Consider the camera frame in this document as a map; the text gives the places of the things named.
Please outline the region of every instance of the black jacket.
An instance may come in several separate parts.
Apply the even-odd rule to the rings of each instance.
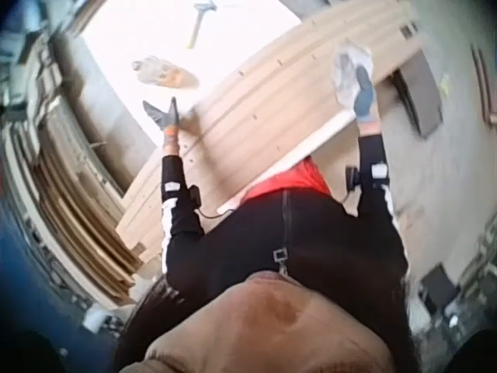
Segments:
[[[307,274],[299,262],[305,258],[338,266],[361,261],[400,280],[408,264],[391,214],[388,175],[375,178],[371,172],[374,165],[386,168],[380,135],[360,138],[360,163],[357,217],[328,195],[288,189],[248,200],[205,235],[190,200],[181,158],[164,157],[162,201],[167,218],[163,221],[170,240],[163,246],[163,260],[169,283],[181,291],[188,282],[213,299],[254,272],[278,271],[274,259],[278,249],[287,250],[288,274],[303,284]],[[165,187],[171,183],[178,183],[179,189]]]
[[[248,200],[204,234],[190,199],[182,160],[162,161],[162,210],[167,274],[140,300],[115,356],[115,369],[143,359],[150,343],[259,270],[279,270],[274,252],[287,250],[288,274],[345,309],[384,340],[398,371],[418,371],[405,311],[408,269],[388,203],[380,135],[360,138],[362,194],[358,217],[330,196],[288,189]]]

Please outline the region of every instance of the white stripe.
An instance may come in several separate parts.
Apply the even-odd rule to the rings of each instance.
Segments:
[[[167,272],[165,257],[168,251],[169,241],[171,241],[172,227],[172,209],[176,207],[178,198],[169,198],[162,204],[162,229],[164,230],[164,239],[162,240],[162,273]]]
[[[164,190],[166,192],[174,192],[179,190],[179,183],[175,183],[174,181],[170,181],[169,183],[164,184]]]
[[[385,198],[385,202],[387,203],[388,212],[391,215],[391,223],[395,227],[395,229],[397,229],[397,232],[400,235],[400,228],[398,226],[397,218],[395,217],[395,213],[394,213],[394,201],[393,201],[393,199],[391,197],[390,188],[387,185],[382,185],[381,188],[383,188],[383,190],[385,192],[385,197],[384,198]],[[407,271],[405,272],[404,279],[407,279],[407,277],[411,273],[411,264],[410,264],[409,258],[407,256],[407,250],[405,248],[404,243],[402,243],[402,247],[404,248],[404,258],[407,261]]]

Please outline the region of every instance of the person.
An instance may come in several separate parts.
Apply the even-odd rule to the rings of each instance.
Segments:
[[[116,371],[419,371],[406,314],[408,261],[372,85],[365,87],[354,107],[356,217],[306,158],[255,185],[205,234],[186,185],[178,129],[167,126],[167,271],[130,317]]]

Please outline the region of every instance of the concrete floor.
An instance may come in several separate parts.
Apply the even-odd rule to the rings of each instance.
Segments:
[[[326,3],[281,1],[301,18]],[[412,0],[428,35],[424,51],[433,74],[448,81],[444,123],[422,140],[400,103],[383,115],[394,205],[414,282],[440,261],[456,281],[497,204],[497,134],[480,120],[470,51],[476,43],[493,66],[495,21],[480,1]],[[125,143],[122,148],[126,154]],[[344,166],[356,164],[356,152],[356,129],[349,126],[314,154],[337,199],[344,195]],[[351,211],[356,197],[347,201]]]

